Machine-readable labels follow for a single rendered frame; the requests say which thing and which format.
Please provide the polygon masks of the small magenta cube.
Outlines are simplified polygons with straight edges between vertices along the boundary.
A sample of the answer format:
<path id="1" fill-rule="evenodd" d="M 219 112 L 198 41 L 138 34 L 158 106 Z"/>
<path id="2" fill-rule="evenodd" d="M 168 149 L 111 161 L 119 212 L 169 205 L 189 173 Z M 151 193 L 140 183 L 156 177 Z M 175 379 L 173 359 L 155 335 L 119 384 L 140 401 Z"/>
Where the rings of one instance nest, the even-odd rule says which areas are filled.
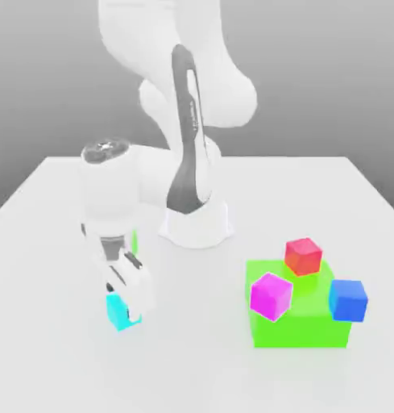
<path id="1" fill-rule="evenodd" d="M 251 285 L 249 308 L 275 323 L 291 308 L 293 283 L 267 272 Z"/>

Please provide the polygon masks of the large green box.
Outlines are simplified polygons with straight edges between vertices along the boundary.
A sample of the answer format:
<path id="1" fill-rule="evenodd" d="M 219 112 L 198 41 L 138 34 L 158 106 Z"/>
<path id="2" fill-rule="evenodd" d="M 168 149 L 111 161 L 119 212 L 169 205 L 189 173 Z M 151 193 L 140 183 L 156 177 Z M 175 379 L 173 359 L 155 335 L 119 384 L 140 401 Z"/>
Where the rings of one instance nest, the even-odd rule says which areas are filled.
<path id="1" fill-rule="evenodd" d="M 249 260 L 246 263 L 245 299 L 251 284 L 265 273 L 274 273 L 293 284 L 291 307 L 275 322 L 248 310 L 251 337 L 256 348 L 345 348 L 351 323 L 332 318 L 329 292 L 334 274 L 327 261 L 320 271 L 298 277 L 282 260 Z"/>

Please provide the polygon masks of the small blue cube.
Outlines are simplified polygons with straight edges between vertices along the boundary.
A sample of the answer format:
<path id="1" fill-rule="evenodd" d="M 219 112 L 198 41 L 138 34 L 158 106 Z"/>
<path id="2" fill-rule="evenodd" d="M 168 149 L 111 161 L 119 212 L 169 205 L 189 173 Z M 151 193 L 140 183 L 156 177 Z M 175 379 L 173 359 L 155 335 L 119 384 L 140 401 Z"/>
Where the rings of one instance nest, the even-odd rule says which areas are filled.
<path id="1" fill-rule="evenodd" d="M 329 309 L 335 321 L 362 323 L 368 296 L 359 280 L 334 279 L 330 285 Z"/>

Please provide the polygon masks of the small cyan cube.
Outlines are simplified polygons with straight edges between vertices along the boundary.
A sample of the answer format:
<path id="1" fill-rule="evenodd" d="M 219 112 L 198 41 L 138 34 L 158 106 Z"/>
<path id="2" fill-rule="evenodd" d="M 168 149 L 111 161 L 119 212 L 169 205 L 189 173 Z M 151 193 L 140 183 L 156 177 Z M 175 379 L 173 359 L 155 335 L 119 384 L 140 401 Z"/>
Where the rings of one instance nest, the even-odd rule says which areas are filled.
<path id="1" fill-rule="evenodd" d="M 111 292 L 106 296 L 106 312 L 109 321 L 118 332 L 142 322 L 142 316 L 135 320 L 130 318 L 127 305 L 115 292 Z"/>

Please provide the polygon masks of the small red cube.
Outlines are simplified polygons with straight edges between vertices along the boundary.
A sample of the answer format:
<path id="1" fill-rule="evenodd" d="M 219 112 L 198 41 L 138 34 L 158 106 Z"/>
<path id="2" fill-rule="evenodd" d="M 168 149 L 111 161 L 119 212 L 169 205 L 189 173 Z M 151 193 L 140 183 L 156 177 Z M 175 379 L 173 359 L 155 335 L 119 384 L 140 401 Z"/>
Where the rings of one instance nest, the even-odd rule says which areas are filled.
<path id="1" fill-rule="evenodd" d="M 309 237 L 286 243 L 284 263 L 298 277 L 318 273 L 321 268 L 322 250 Z"/>

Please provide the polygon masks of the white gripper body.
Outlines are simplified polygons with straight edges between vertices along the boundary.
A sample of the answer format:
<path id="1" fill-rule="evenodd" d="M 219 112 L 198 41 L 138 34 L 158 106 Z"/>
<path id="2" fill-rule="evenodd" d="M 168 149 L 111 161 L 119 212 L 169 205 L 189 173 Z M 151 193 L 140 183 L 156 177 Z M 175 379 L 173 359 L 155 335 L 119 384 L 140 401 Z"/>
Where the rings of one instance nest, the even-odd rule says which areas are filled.
<path id="1" fill-rule="evenodd" d="M 156 306 L 152 276 L 133 254 L 120 254 L 113 262 L 96 260 L 102 278 L 126 304 L 129 315 L 148 315 Z"/>

